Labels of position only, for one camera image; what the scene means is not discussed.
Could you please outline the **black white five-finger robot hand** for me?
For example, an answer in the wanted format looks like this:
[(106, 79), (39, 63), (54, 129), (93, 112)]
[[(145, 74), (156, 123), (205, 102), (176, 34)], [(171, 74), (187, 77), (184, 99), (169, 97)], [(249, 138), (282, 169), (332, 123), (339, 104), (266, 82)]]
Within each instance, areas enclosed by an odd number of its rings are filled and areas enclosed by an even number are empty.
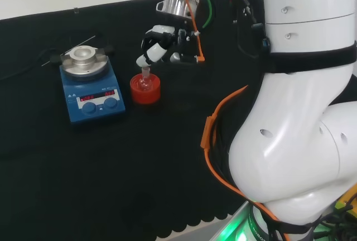
[(205, 61), (198, 35), (183, 28), (155, 25), (145, 33), (141, 49), (143, 54), (136, 64), (142, 68), (166, 59), (183, 64)]

